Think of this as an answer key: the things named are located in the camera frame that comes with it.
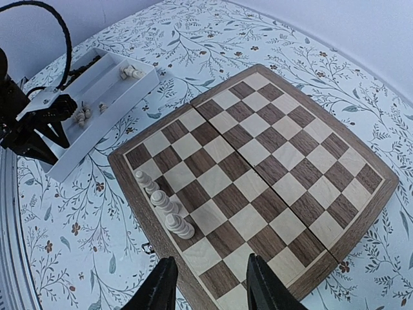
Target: pawn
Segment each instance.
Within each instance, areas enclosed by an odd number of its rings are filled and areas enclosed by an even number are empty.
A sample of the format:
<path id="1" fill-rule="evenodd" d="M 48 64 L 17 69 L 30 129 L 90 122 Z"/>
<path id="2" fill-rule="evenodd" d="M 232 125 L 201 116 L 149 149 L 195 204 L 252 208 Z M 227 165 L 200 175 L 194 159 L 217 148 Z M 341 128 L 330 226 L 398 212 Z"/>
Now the pawn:
<path id="1" fill-rule="evenodd" d="M 162 210 L 165 214 L 179 213 L 178 204 L 174 201 L 170 201 L 164 191 L 155 191 L 150 197 L 150 202 L 152 205 Z"/>
<path id="2" fill-rule="evenodd" d="M 137 183 L 142 186 L 149 195 L 152 195 L 159 189 L 159 185 L 156 182 L 152 181 L 150 176 L 143 171 L 136 171 L 135 177 Z"/>
<path id="3" fill-rule="evenodd" d="M 185 221 L 178 214 L 168 214 L 165 220 L 166 228 L 177 234 L 181 239 L 191 239 L 195 235 L 194 226 Z"/>
<path id="4" fill-rule="evenodd" d="M 89 107 L 83 107 L 83 112 L 85 113 L 85 118 L 88 119 L 92 116 L 92 112 Z"/>
<path id="5" fill-rule="evenodd" d="M 100 102 L 100 104 L 99 104 L 99 111 L 100 111 L 100 113 L 102 114 L 104 111 L 106 111 L 108 109 L 108 106 L 105 104 L 105 103 L 103 103 L 103 102 Z"/>

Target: light square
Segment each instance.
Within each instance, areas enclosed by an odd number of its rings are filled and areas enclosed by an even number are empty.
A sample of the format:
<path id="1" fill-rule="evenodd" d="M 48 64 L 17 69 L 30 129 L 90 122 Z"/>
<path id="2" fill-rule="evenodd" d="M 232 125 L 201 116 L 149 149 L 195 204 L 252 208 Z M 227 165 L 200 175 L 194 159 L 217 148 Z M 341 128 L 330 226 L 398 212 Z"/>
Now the light square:
<path id="1" fill-rule="evenodd" d="M 269 80 L 259 73 L 251 74 L 244 79 L 244 82 L 250 85 L 254 90 L 259 90 L 270 83 Z"/>
<path id="2" fill-rule="evenodd" d="M 371 197 L 370 193 L 357 179 L 353 179 L 350 184 L 343 191 L 343 195 L 360 211 L 368 199 Z"/>
<path id="3" fill-rule="evenodd" d="M 327 180 L 325 176 L 318 179 L 317 182 L 308 190 L 308 192 L 319 202 L 319 204 L 327 209 L 340 195 L 340 191 Z"/>
<path id="4" fill-rule="evenodd" d="M 267 226 L 266 221 L 251 204 L 248 204 L 244 209 L 231 217 L 230 222 L 245 241 L 251 239 Z"/>
<path id="5" fill-rule="evenodd" d="M 248 310 L 247 290 L 239 284 L 218 300 L 222 310 Z"/>
<path id="6" fill-rule="evenodd" d="M 301 160 L 304 159 L 304 155 L 298 151 L 290 142 L 286 142 L 273 154 L 280 163 L 283 164 L 288 171 L 291 171 Z"/>
<path id="7" fill-rule="evenodd" d="M 153 158 L 140 166 L 139 169 L 135 170 L 135 172 L 137 171 L 145 172 L 152 178 L 152 180 L 156 180 L 158 177 L 162 176 L 162 172 L 159 170 Z"/>
<path id="8" fill-rule="evenodd" d="M 318 143 L 321 143 L 327 138 L 333 130 L 326 125 L 323 121 L 316 118 L 311 123 L 309 123 L 305 128 L 305 131 L 312 136 Z"/>
<path id="9" fill-rule="evenodd" d="M 303 222 L 290 209 L 285 209 L 270 223 L 270 226 L 287 245 L 296 239 L 306 228 Z"/>
<path id="10" fill-rule="evenodd" d="M 234 151 L 234 149 L 222 136 L 218 136 L 213 139 L 210 143 L 204 146 L 204 149 L 216 163 L 219 163 L 221 160 L 231 155 Z"/>
<path id="11" fill-rule="evenodd" d="M 217 229 L 227 220 L 225 215 L 212 200 L 208 200 L 192 212 L 191 217 L 205 236 Z"/>
<path id="12" fill-rule="evenodd" d="M 143 142 L 143 144 L 146 146 L 149 154 L 153 157 L 165 150 L 170 145 L 170 142 L 165 135 L 159 131 Z"/>
<path id="13" fill-rule="evenodd" d="M 298 182 L 291 173 L 287 173 L 272 188 L 280 195 L 280 197 L 287 203 L 292 205 L 305 192 L 304 186 Z"/>
<path id="14" fill-rule="evenodd" d="M 213 166 L 200 176 L 198 182 L 211 198 L 231 184 L 230 178 L 218 165 Z"/>
<path id="15" fill-rule="evenodd" d="M 290 95 L 283 94 L 272 102 L 284 114 L 288 114 L 299 106 L 299 103 Z"/>
<path id="16" fill-rule="evenodd" d="M 268 266 L 285 286 L 305 270 L 304 265 L 288 247 L 271 259 L 271 261 L 268 262 Z"/>
<path id="17" fill-rule="evenodd" d="M 362 170 L 366 161 L 361 157 L 361 155 L 356 152 L 352 147 L 346 150 L 340 159 L 338 160 L 353 176 L 357 176 L 357 174 Z"/>
<path id="18" fill-rule="evenodd" d="M 175 149 L 179 157 L 185 160 L 189 156 L 193 155 L 193 153 L 199 150 L 202 146 L 190 133 L 184 135 L 181 139 L 172 144 L 172 147 Z"/>
<path id="19" fill-rule="evenodd" d="M 249 141 L 238 151 L 242 155 L 242 157 L 244 157 L 253 166 L 258 165 L 265 158 L 270 156 L 269 151 L 267 151 L 267 149 L 264 148 L 264 146 L 255 139 Z"/>
<path id="20" fill-rule="evenodd" d="M 343 228 L 328 212 L 324 212 L 310 226 L 310 230 L 327 248 L 331 248 L 335 239 L 343 232 Z"/>
<path id="21" fill-rule="evenodd" d="M 249 202 L 254 201 L 268 188 L 264 180 L 252 169 L 239 177 L 234 184 Z"/>
<path id="22" fill-rule="evenodd" d="M 247 278 L 247 263 L 251 253 L 254 251 L 247 243 L 244 243 L 224 258 L 224 262 L 240 282 Z"/>
<path id="23" fill-rule="evenodd" d="M 270 102 L 264 98 L 259 92 L 253 92 L 251 95 L 243 99 L 244 103 L 248 105 L 255 112 L 261 110 Z"/>
<path id="24" fill-rule="evenodd" d="M 288 116 L 281 118 L 277 123 L 273 124 L 272 128 L 278 131 L 287 140 L 291 139 L 301 131 L 301 127 Z"/>
<path id="25" fill-rule="evenodd" d="M 183 161 L 178 163 L 169 171 L 166 171 L 164 177 L 168 181 L 174 192 L 179 192 L 181 189 L 195 180 L 194 174 L 191 172 L 191 170 L 189 170 L 188 166 Z"/>
<path id="26" fill-rule="evenodd" d="M 255 138 L 265 129 L 270 127 L 265 120 L 263 120 L 258 114 L 254 113 L 249 118 L 244 119 L 240 125 L 253 137 Z"/>
<path id="27" fill-rule="evenodd" d="M 221 261 L 221 257 L 206 237 L 183 251 L 183 256 L 197 275 L 203 274 Z"/>
<path id="28" fill-rule="evenodd" d="M 223 111 L 217 116 L 214 116 L 209 120 L 209 122 L 211 122 L 211 124 L 222 134 L 226 133 L 238 124 L 238 122 L 227 111 Z"/>
<path id="29" fill-rule="evenodd" d="M 229 90 L 225 90 L 222 93 L 216 95 L 215 97 L 213 97 L 213 100 L 224 110 L 232 107 L 240 101 L 239 98 Z"/>
<path id="30" fill-rule="evenodd" d="M 337 161 L 331 153 L 322 145 L 316 147 L 308 156 L 307 159 L 314 165 L 321 173 L 326 173 L 329 168 Z"/>
<path id="31" fill-rule="evenodd" d="M 188 131 L 193 131 L 195 128 L 198 128 L 198 126 L 206 122 L 205 118 L 203 118 L 195 109 L 183 114 L 179 119 Z"/>

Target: floral tablecloth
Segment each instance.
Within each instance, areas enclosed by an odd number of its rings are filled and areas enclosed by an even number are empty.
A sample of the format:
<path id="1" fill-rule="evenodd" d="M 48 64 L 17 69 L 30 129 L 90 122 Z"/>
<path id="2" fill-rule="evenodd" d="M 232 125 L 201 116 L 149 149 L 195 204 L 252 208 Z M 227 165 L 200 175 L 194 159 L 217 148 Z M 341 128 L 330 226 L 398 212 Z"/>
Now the floral tablecloth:
<path id="1" fill-rule="evenodd" d="M 309 309 L 411 309 L 413 293 L 413 108 L 334 49 L 293 28 L 221 1 L 169 0 L 136 13 L 74 48 L 91 47 L 156 66 L 160 85 L 58 184 L 20 158 L 25 244 L 44 309 L 125 304 L 157 262 L 108 164 L 126 140 L 198 94 L 262 63 L 335 115 L 400 177 L 387 207 L 337 269 L 308 295 Z M 64 59 L 26 89 L 50 84 Z M 179 294 L 178 309 L 189 309 Z"/>

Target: wooden chessboard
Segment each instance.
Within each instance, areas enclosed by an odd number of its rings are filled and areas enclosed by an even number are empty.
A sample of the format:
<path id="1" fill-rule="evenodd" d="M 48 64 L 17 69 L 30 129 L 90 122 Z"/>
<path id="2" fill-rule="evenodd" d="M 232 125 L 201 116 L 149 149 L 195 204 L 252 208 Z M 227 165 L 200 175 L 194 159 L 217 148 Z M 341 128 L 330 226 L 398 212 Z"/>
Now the wooden chessboard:
<path id="1" fill-rule="evenodd" d="M 250 253 L 302 299 L 352 250 L 397 176 L 346 126 L 262 65 L 209 90 L 110 156 L 194 309 L 247 309 Z M 145 171 L 196 229 L 182 240 L 139 187 Z"/>

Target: metal bracket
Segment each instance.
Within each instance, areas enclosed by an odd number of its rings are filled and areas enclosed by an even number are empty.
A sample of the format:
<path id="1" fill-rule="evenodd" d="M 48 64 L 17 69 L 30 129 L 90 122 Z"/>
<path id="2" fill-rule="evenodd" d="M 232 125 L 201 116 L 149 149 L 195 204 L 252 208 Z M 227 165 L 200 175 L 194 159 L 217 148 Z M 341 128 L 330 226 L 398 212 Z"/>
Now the metal bracket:
<path id="1" fill-rule="evenodd" d="M 147 255 L 151 255 L 155 253 L 154 248 L 149 242 L 143 243 L 141 247 L 142 247 L 143 252 L 147 253 Z"/>

